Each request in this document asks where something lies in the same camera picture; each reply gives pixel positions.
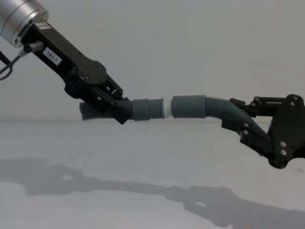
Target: white wall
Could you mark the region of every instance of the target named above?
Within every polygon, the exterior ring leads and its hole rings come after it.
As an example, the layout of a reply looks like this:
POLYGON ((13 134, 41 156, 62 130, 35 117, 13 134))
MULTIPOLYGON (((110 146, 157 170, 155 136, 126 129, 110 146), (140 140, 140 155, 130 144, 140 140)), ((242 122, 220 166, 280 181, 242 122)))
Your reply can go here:
MULTIPOLYGON (((301 0, 40 0, 49 23, 135 98, 304 96, 301 0)), ((10 58, 18 50, 3 39, 10 58)), ((35 56, 0 82, 0 119, 79 120, 78 102, 35 56)))

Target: bolt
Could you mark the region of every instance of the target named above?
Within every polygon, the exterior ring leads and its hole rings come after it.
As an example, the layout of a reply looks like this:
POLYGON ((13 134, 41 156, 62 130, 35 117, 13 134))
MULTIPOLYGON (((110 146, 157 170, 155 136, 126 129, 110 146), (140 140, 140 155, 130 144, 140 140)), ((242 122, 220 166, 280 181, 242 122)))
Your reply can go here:
POLYGON ((287 146, 286 142, 281 142, 281 146, 286 147, 287 146))
POLYGON ((281 155, 286 156, 287 155, 286 150, 281 150, 281 155))

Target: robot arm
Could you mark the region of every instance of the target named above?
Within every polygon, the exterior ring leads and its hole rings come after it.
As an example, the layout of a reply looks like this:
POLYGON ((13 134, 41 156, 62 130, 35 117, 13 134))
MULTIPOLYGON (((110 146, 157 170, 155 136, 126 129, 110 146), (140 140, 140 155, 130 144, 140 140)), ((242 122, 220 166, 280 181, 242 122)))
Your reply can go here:
POLYGON ((47 23, 48 18, 48 11, 36 0, 0 0, 1 36, 16 48, 23 47, 13 61, 0 53, 0 60, 7 65, 0 75, 9 70, 0 80, 11 74, 20 57, 32 52, 62 78, 67 94, 83 101, 80 104, 83 120, 113 118, 124 124, 129 119, 214 117, 275 168, 286 167, 294 158, 305 158, 305 107, 300 96, 255 97, 249 105, 205 95, 174 96, 170 101, 130 101, 123 97, 123 89, 106 68, 84 56, 47 23), (267 133, 252 119, 256 116, 273 117, 267 133))

